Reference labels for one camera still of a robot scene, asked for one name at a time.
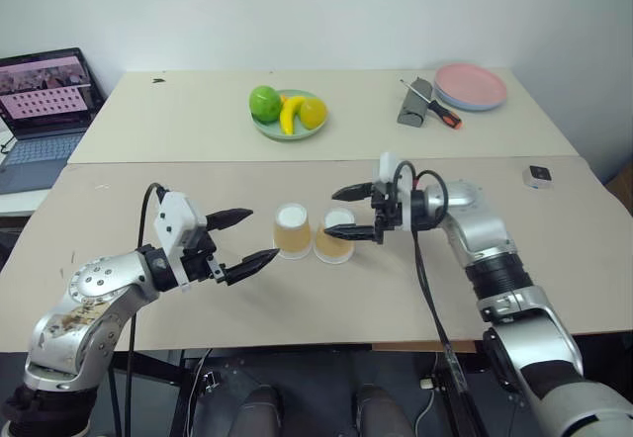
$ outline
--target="lemon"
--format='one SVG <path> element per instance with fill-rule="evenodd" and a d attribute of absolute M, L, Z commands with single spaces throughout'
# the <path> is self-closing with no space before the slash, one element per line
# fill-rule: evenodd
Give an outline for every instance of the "lemon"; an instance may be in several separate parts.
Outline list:
<path fill-rule="evenodd" d="M 327 107 L 319 98 L 306 98 L 299 110 L 299 119 L 304 128 L 311 131 L 325 122 Z"/>

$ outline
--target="laptop keyboard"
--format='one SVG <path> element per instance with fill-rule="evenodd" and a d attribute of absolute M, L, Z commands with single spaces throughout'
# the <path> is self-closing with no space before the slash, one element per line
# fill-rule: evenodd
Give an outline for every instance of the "laptop keyboard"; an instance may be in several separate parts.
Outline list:
<path fill-rule="evenodd" d="M 18 163 L 41 162 L 43 160 L 59 160 L 68 158 L 75 149 L 81 133 L 73 135 L 52 136 L 37 140 L 21 140 L 14 145 L 4 162 L 5 165 Z"/>

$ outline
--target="banana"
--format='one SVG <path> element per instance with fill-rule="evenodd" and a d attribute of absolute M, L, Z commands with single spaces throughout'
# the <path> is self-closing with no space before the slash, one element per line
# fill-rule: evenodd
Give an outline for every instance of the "banana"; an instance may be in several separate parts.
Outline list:
<path fill-rule="evenodd" d="M 306 101 L 305 96 L 293 96 L 288 98 L 284 102 L 284 106 L 281 108 L 281 114 L 279 115 L 279 124 L 281 126 L 281 132 L 285 135 L 292 135 L 295 133 L 295 115 L 301 108 L 301 105 Z"/>

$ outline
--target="gray block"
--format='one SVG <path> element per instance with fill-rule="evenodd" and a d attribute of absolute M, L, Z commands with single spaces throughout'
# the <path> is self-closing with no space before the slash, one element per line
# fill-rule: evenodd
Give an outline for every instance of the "gray block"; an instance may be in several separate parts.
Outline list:
<path fill-rule="evenodd" d="M 410 84 L 413 88 L 426 96 L 427 99 L 431 99 L 431 93 L 433 91 L 431 83 L 425 79 L 415 78 L 415 81 Z M 403 106 L 400 108 L 400 112 L 398 113 L 398 122 L 400 124 L 419 128 L 424 121 L 424 115 L 426 114 L 427 108 L 428 104 L 422 98 L 412 91 L 407 90 L 407 96 L 405 97 Z"/>

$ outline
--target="laptop screen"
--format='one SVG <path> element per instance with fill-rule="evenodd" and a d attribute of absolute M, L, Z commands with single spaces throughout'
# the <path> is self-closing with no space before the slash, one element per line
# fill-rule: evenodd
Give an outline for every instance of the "laptop screen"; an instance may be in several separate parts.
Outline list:
<path fill-rule="evenodd" d="M 0 116 L 17 138 L 85 131 L 103 102 L 78 48 L 0 60 Z"/>

